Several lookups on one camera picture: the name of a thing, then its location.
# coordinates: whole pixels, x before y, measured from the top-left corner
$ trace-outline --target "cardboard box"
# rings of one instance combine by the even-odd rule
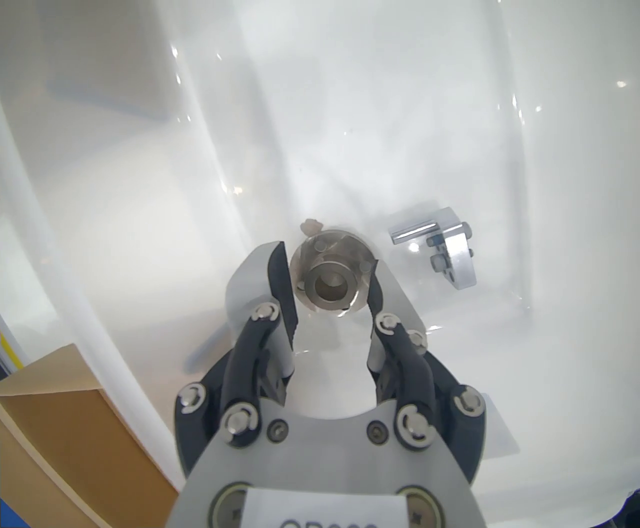
[[[0,496],[31,528],[159,528],[177,492],[69,345],[0,381]]]

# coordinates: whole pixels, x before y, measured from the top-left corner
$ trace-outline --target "white label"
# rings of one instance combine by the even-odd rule
[[[249,488],[241,528],[408,528],[406,497]]]

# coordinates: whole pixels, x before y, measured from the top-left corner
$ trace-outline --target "metal rod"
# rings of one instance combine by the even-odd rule
[[[395,246],[412,238],[416,238],[423,235],[428,235],[438,230],[438,223],[433,220],[422,221],[420,223],[414,223],[409,227],[403,227],[390,231],[391,241]]]

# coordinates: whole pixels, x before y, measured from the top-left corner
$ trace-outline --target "metal bracket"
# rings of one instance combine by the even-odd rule
[[[458,290],[476,285],[474,252],[467,243],[473,233],[450,207],[436,211],[428,220],[390,230],[389,235],[394,245],[426,236],[427,245],[437,250],[431,257],[433,271],[442,273]]]

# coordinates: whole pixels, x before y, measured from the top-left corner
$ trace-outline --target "white plastic container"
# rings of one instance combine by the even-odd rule
[[[0,10],[4,221],[174,485],[173,401],[231,345],[228,278],[314,218],[371,243],[492,403],[488,523],[595,525],[640,487],[635,2]],[[474,229],[464,291],[387,233],[447,205]],[[299,310],[288,404],[374,405],[366,311]]]

